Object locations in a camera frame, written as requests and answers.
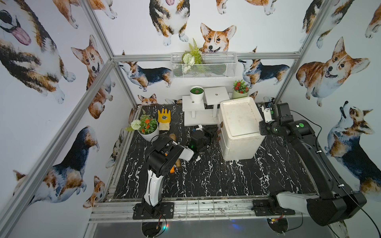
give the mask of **wire basket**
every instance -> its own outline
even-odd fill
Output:
[[[184,53],[172,53],[171,63],[175,78],[232,78],[235,76],[237,54],[202,53],[203,64],[194,64],[189,70],[188,64],[182,64]]]

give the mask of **marble surface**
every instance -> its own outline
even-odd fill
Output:
[[[190,142],[193,126],[185,127],[181,105],[143,106],[147,114],[157,117],[161,108],[171,110],[170,131],[181,144]],[[214,141],[197,159],[182,161],[182,168],[169,174],[164,181],[163,197],[208,197],[267,195],[278,190],[296,193],[315,193],[310,179],[296,152],[282,147],[281,139],[266,136],[250,160],[224,161],[219,143]],[[151,143],[136,131],[127,153],[114,199],[141,198],[147,184],[144,154]]]

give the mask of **white box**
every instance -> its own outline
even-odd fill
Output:
[[[265,136],[259,131],[262,116],[251,97],[221,102],[218,121],[224,160],[247,160],[254,157]]]

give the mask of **yellow glove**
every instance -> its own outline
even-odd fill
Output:
[[[157,121],[159,122],[159,130],[161,131],[169,131],[169,123],[171,122],[171,110],[168,110],[164,108],[160,112],[158,110],[158,119]]]

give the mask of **white flower pot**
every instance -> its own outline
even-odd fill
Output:
[[[191,93],[191,90],[194,88],[202,88],[203,92],[200,94],[193,94]],[[204,97],[205,89],[201,86],[193,86],[190,88],[189,93],[190,93],[190,98],[192,99],[193,102],[200,103]]]
[[[152,140],[152,142],[154,142],[155,140],[157,140],[159,137],[157,135],[159,135],[159,125],[157,125],[157,128],[154,132],[152,132],[151,134],[142,134],[140,133],[140,130],[138,130],[138,133],[144,138],[146,139],[147,141],[151,141],[152,138],[155,138]]]

